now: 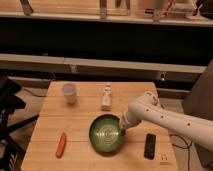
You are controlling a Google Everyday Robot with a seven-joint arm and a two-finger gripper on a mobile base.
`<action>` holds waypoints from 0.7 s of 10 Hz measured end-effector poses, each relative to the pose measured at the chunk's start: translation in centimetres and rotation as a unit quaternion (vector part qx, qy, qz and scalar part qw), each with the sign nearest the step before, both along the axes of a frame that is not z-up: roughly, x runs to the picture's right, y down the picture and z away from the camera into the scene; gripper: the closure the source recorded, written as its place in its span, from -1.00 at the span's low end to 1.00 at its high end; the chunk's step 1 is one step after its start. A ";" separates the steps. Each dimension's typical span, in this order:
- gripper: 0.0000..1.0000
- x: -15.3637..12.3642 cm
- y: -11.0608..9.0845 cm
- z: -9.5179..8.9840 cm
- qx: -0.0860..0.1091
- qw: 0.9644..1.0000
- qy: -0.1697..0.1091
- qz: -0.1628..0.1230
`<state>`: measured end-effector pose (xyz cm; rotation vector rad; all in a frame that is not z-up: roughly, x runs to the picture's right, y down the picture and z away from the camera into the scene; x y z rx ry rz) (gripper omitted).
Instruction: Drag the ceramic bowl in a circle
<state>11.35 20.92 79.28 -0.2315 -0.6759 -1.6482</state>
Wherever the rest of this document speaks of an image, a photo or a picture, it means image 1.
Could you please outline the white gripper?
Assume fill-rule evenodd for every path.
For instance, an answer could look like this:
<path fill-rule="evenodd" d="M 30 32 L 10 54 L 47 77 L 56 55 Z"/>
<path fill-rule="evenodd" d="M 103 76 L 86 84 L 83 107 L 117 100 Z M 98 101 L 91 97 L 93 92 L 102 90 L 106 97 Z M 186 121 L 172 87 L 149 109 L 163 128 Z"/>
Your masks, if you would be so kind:
<path fill-rule="evenodd" d="M 129 129 L 141 123 L 141 119 L 130 111 L 126 110 L 120 117 L 119 125 L 121 129 Z"/>

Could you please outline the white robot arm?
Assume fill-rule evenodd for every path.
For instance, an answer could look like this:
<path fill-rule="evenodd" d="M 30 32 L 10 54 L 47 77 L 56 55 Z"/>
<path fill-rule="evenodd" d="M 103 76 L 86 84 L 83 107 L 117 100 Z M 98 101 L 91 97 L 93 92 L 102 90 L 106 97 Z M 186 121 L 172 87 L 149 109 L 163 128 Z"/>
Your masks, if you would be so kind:
<path fill-rule="evenodd" d="M 157 104 L 157 96 L 145 91 L 128 104 L 127 110 L 121 115 L 120 127 L 129 129 L 143 120 L 149 121 L 213 151 L 213 121 L 165 110 Z"/>

